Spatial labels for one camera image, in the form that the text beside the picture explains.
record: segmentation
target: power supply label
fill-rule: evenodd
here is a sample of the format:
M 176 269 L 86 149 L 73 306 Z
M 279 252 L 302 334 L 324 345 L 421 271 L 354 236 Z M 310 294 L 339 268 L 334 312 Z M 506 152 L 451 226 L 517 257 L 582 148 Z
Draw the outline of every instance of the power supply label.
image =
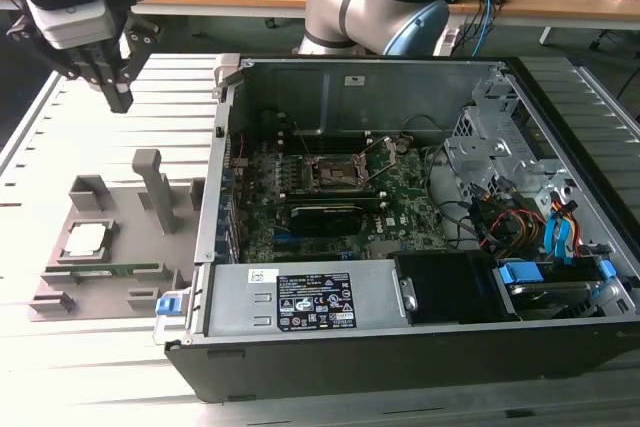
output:
M 278 328 L 281 331 L 355 327 L 349 274 L 278 276 Z

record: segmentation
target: metal table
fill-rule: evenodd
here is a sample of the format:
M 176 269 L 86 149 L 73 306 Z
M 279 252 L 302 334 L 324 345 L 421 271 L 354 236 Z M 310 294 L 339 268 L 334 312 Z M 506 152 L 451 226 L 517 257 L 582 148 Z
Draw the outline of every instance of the metal table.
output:
M 3 425 L 637 425 L 638 354 L 575 379 L 205 405 L 153 344 L 153 319 L 30 323 L 26 302 L 76 175 L 137 185 L 138 147 L 160 149 L 172 184 L 205 175 L 213 59 L 154 55 L 126 116 L 85 82 L 52 75 L 0 155 Z

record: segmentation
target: barcode sticker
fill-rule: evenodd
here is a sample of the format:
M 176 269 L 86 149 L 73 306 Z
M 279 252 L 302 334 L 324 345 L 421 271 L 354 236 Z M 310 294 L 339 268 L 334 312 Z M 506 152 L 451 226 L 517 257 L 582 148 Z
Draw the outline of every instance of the barcode sticker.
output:
M 250 284 L 275 284 L 278 279 L 278 269 L 249 269 Z
M 347 75 L 344 78 L 344 86 L 345 87 L 364 87 L 366 80 L 367 79 L 364 75 Z

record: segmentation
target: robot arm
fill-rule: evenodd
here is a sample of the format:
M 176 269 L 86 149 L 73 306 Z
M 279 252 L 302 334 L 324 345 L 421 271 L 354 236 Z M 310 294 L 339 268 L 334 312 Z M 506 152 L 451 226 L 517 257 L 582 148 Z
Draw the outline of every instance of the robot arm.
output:
M 20 44 L 70 79 L 99 86 L 113 112 L 126 113 L 129 85 L 156 44 L 160 29 L 131 13 L 138 0 L 22 0 L 23 16 L 9 30 Z M 122 58 L 119 41 L 131 55 Z
M 448 19 L 442 0 L 307 0 L 299 53 L 430 55 Z

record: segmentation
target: white sticker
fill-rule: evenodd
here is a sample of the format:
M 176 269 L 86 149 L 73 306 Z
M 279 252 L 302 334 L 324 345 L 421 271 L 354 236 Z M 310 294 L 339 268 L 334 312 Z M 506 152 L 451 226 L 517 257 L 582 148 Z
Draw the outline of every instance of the white sticker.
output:
M 249 269 L 250 284 L 275 284 L 278 280 L 278 269 Z
M 91 270 L 88 272 L 74 272 L 75 277 L 113 277 L 108 270 Z
M 345 87 L 364 87 L 366 77 L 364 75 L 347 75 L 344 78 Z
M 355 316 L 353 315 L 353 313 L 347 313 L 347 314 L 341 314 L 338 313 L 336 314 L 336 320 L 353 320 Z

